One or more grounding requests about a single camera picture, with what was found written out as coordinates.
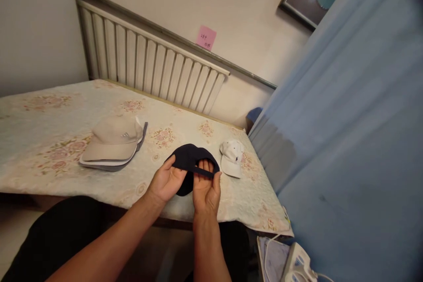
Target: cap strap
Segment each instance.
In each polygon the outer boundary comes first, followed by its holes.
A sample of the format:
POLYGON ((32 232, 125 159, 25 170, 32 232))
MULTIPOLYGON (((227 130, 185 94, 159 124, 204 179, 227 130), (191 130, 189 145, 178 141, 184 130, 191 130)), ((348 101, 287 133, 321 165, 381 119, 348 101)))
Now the cap strap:
POLYGON ((203 170, 203 169, 200 169, 199 167, 192 167, 192 171, 191 172, 204 175, 204 176, 206 176, 208 178, 213 178, 214 177, 214 174, 213 173, 211 173, 209 171, 206 171, 206 170, 203 170))

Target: white wall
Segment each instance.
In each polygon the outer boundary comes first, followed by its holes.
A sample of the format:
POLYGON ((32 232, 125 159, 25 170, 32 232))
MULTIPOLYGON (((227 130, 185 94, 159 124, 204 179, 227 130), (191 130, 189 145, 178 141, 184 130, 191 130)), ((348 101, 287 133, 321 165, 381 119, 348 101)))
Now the white wall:
POLYGON ((0 96, 88 80, 75 0, 0 4, 0 96))
MULTIPOLYGON (((280 0, 110 0, 195 42, 200 25, 217 32, 213 53, 269 80, 283 82, 311 32, 277 6, 280 0)), ((211 115, 244 126, 273 90, 233 71, 211 115)))

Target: person's right hand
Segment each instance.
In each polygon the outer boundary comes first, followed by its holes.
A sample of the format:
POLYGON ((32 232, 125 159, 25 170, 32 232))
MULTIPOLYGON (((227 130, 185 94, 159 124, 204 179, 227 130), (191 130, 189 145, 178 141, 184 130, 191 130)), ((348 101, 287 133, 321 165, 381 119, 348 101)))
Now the person's right hand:
MULTIPOLYGON (((198 167, 213 173, 214 165, 208 159, 200 160, 198 167)), ((194 173, 193 202, 196 215, 212 213, 217 217, 221 174, 222 172, 217 172, 211 180, 206 176, 194 173)))

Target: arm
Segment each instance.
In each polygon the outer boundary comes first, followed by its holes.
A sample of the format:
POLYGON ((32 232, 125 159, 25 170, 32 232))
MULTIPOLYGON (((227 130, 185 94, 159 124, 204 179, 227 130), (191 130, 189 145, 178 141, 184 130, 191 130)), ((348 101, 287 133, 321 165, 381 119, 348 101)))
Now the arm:
MULTIPOLYGON (((213 171, 213 164, 201 160, 199 168, 213 171)), ((220 202, 220 175, 213 180, 194 173, 194 281, 231 281, 223 257, 217 211, 220 202)))
POLYGON ((104 234, 78 252, 47 281, 115 281, 148 228, 185 178, 175 156, 154 174, 147 192, 104 234))

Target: white cap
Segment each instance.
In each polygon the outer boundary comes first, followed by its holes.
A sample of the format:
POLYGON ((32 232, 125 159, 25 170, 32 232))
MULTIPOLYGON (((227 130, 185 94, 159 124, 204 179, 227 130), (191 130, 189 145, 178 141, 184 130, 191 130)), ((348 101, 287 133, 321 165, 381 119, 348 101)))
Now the white cap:
POLYGON ((244 146, 238 140, 228 140, 220 145, 222 171, 230 176, 241 178, 241 160, 244 146))
POLYGON ((138 118, 112 116, 101 120, 93 129, 93 137, 85 149, 84 161, 127 160, 142 137, 138 118))

